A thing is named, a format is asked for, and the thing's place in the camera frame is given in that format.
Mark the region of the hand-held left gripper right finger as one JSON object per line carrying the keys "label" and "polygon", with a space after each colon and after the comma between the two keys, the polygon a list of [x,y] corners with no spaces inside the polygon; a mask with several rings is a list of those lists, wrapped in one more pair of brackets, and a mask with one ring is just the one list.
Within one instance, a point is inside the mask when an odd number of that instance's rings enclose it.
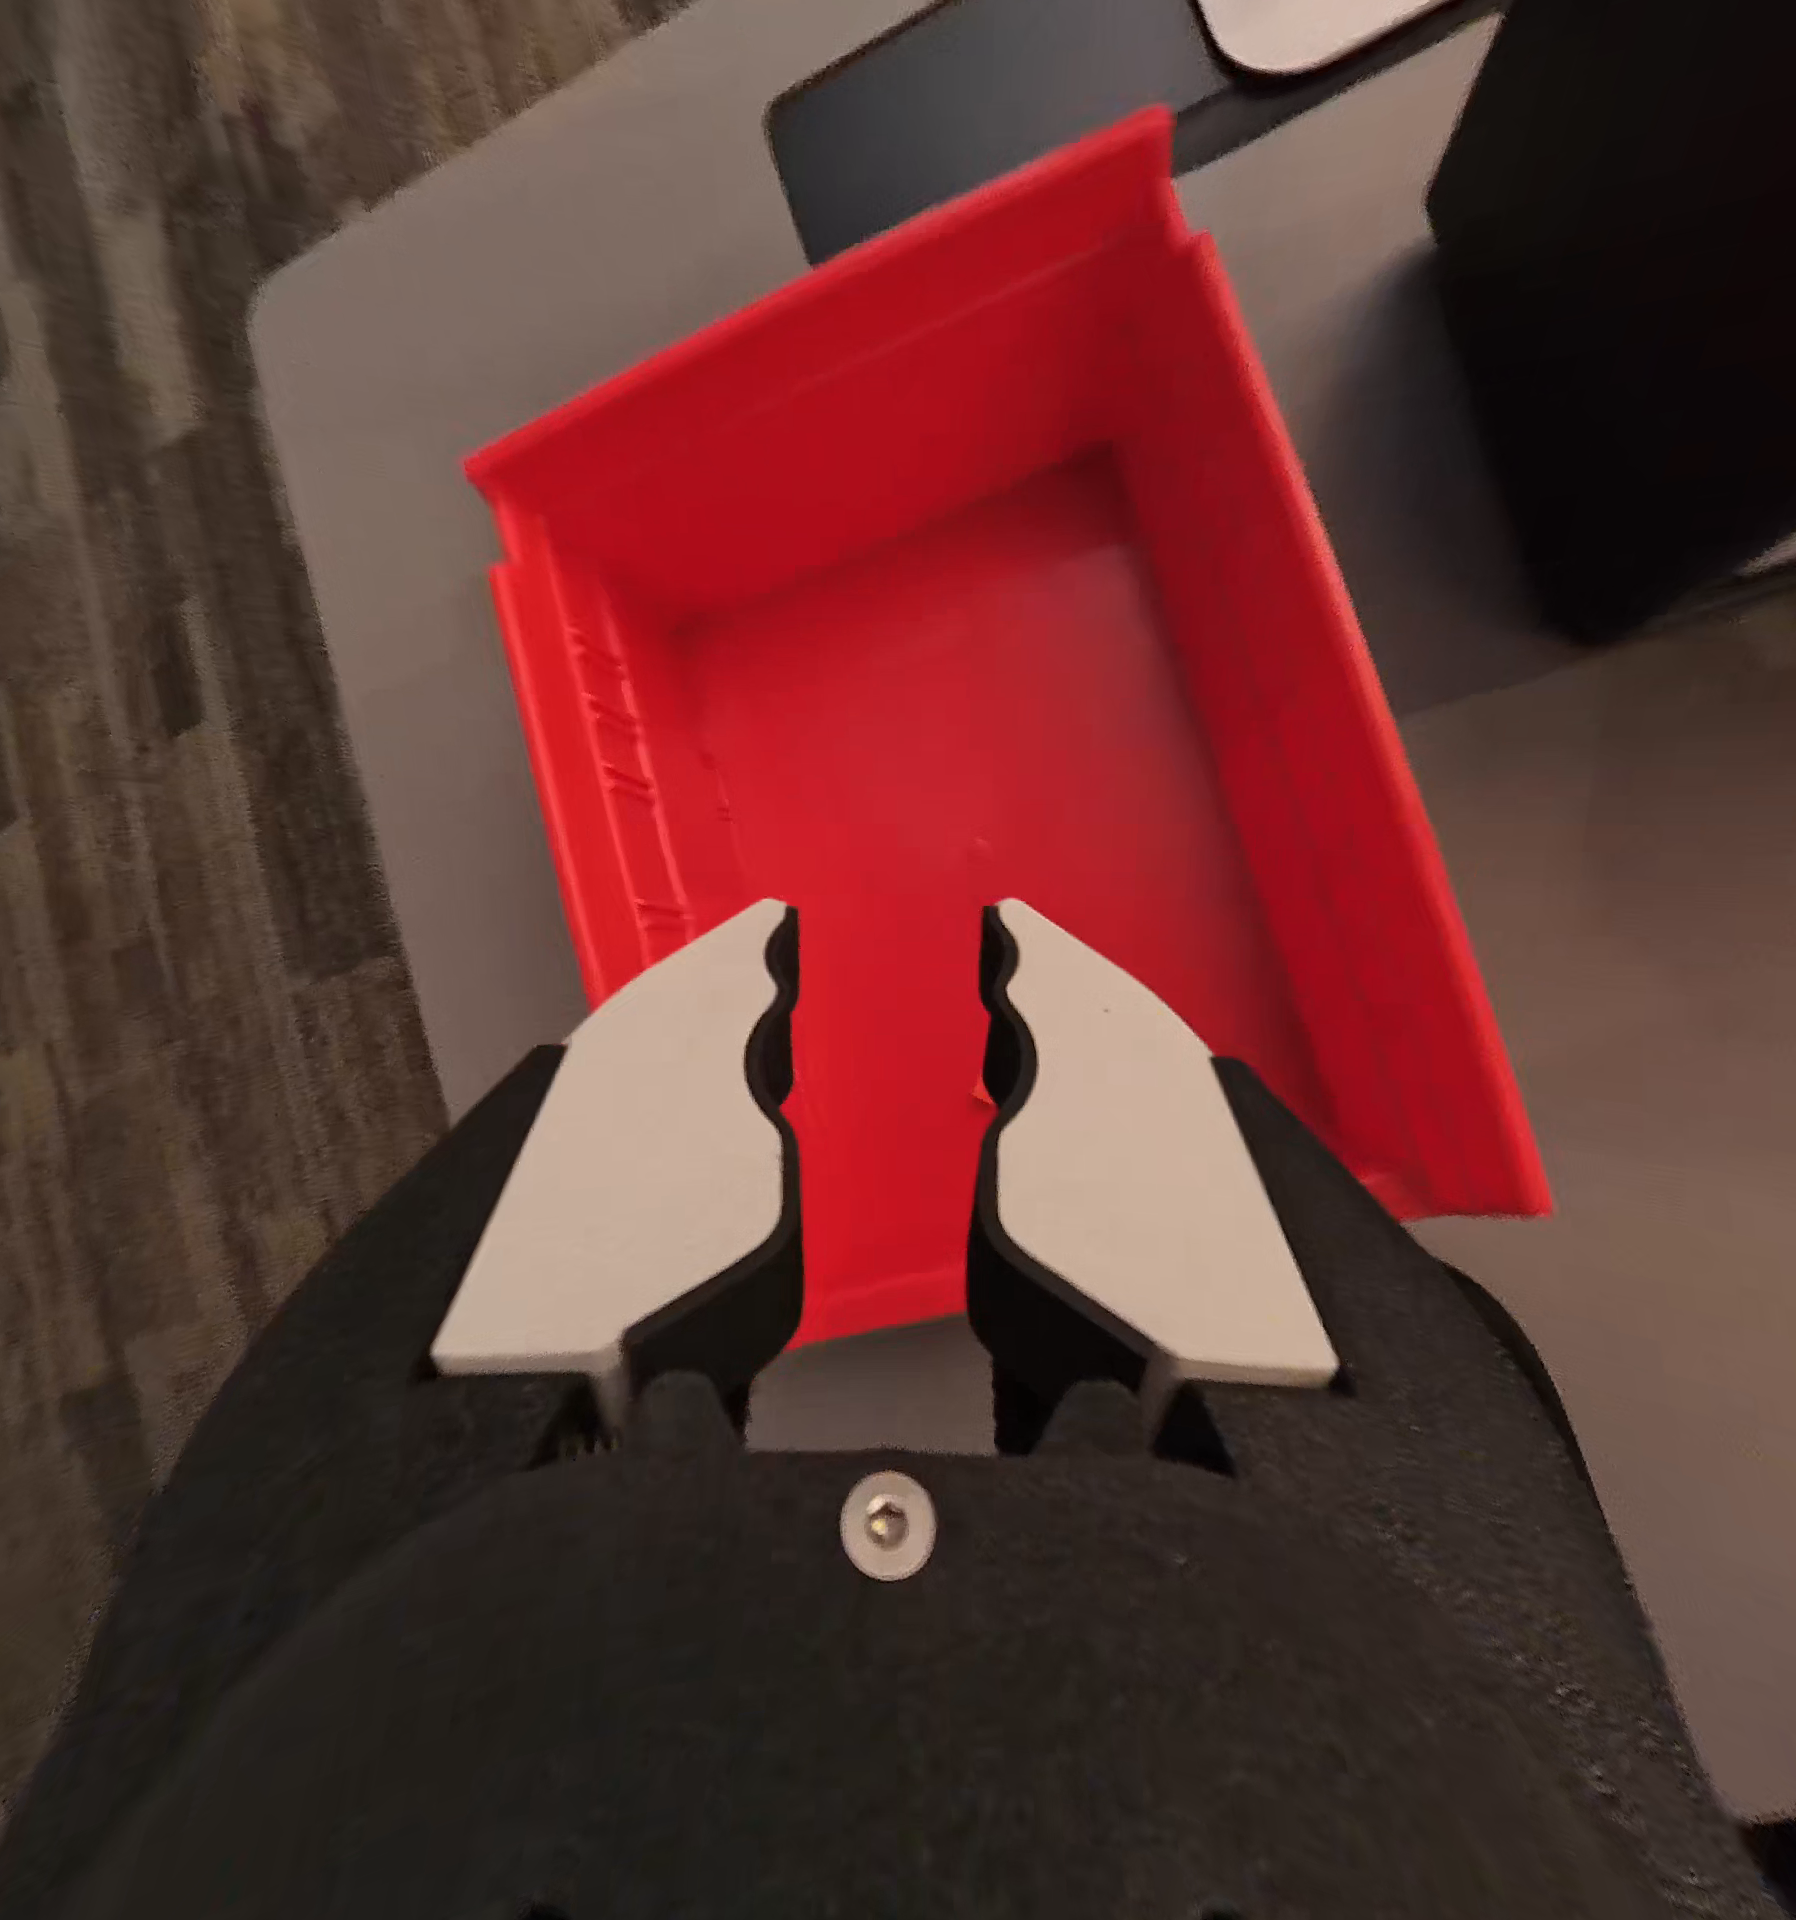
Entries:
{"label": "hand-held left gripper right finger", "polygon": [[1194,1027],[1018,898],[982,911],[981,998],[966,1313],[995,1367],[1052,1399],[1326,1388],[1337,1347]]}

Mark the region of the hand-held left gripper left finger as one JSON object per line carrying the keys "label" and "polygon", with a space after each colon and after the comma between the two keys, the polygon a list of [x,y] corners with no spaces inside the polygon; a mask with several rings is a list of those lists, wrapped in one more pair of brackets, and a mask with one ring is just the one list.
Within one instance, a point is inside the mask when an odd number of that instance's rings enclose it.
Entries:
{"label": "hand-held left gripper left finger", "polygon": [[566,1043],[430,1342],[439,1377],[748,1388],[802,1317],[798,915],[761,898]]}

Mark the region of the red plastic bin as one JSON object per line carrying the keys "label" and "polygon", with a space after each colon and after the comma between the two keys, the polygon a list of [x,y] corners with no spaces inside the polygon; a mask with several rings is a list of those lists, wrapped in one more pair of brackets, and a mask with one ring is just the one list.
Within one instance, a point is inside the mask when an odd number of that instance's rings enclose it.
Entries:
{"label": "red plastic bin", "polygon": [[1172,132],[1141,108],[465,459],[588,1001],[798,908],[798,1346],[963,1305],[1002,898],[1395,1219],[1553,1211]]}

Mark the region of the black drawer cabinet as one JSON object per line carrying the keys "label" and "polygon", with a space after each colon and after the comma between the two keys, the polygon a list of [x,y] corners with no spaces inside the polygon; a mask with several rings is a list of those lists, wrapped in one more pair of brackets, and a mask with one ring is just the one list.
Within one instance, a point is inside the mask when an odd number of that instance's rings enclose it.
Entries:
{"label": "black drawer cabinet", "polygon": [[1628,635],[1796,536],[1796,2],[1507,6],[1427,217],[1553,627]]}

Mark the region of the black flat desk mat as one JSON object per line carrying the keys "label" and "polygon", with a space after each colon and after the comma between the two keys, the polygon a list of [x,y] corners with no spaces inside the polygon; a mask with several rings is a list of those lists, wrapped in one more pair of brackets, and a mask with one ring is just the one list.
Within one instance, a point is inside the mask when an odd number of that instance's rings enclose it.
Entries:
{"label": "black flat desk mat", "polygon": [[1263,83],[1215,58],[1190,2],[924,6],[780,92],[766,147],[819,267],[1145,108],[1172,110],[1172,169],[1195,173],[1500,14],[1446,2],[1326,73]]}

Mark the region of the white stand base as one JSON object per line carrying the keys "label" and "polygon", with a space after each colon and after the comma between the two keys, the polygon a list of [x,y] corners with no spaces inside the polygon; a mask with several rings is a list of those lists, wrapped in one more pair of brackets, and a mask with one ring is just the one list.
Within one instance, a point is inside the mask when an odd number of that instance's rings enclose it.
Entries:
{"label": "white stand base", "polygon": [[1445,7],[1446,2],[1194,2],[1215,58],[1263,83],[1326,73]]}

